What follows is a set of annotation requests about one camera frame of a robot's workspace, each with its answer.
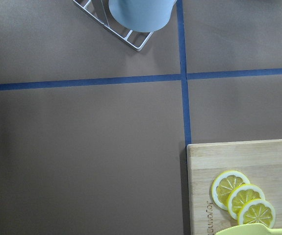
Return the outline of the cup rack with cups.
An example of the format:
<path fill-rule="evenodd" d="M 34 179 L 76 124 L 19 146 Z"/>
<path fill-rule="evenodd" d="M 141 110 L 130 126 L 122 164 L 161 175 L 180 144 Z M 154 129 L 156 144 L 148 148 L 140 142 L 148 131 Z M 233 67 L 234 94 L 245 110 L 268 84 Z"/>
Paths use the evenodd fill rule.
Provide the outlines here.
<path fill-rule="evenodd" d="M 110 13 L 107 0 L 74 0 L 73 3 L 94 22 L 137 52 L 143 49 L 153 35 L 153 32 L 138 32 L 118 23 Z"/>

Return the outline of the blue cup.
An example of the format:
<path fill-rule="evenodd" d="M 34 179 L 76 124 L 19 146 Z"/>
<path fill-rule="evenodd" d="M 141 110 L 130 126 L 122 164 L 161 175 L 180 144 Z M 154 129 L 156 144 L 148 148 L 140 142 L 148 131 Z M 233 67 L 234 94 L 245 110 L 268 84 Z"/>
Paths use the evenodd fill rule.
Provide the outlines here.
<path fill-rule="evenodd" d="M 122 26 L 137 32 L 162 29 L 170 20 L 174 0 L 110 0 L 109 10 Z"/>

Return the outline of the lemon slices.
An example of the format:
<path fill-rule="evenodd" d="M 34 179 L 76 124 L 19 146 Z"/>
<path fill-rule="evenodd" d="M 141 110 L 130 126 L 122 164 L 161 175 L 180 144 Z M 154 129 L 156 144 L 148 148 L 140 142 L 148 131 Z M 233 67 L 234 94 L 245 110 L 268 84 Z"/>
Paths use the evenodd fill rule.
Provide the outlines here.
<path fill-rule="evenodd" d="M 251 184 L 243 173 L 224 171 L 215 178 L 210 192 L 214 203 L 239 225 L 261 223 L 268 228 L 275 225 L 274 207 L 266 201 L 262 189 Z"/>

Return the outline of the wooden cutting board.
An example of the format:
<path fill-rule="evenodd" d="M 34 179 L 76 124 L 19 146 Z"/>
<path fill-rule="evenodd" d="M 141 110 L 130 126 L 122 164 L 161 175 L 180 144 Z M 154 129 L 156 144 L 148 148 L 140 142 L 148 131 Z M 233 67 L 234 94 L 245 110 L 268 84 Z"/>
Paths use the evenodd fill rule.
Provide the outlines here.
<path fill-rule="evenodd" d="M 187 146 L 191 234 L 213 235 L 237 225 L 225 209 L 239 184 L 258 186 L 282 228 L 282 140 L 237 141 Z"/>

